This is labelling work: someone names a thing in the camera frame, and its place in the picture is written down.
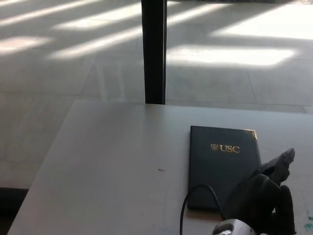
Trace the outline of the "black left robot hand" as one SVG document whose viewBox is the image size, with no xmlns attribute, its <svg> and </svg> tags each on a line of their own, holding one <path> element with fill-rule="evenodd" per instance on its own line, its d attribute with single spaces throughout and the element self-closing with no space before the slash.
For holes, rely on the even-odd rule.
<svg viewBox="0 0 313 235">
<path fill-rule="evenodd" d="M 282 184 L 294 157 L 290 148 L 244 178 L 228 196 L 224 218 L 241 220 L 258 235 L 296 234 L 291 191 Z"/>
</svg>

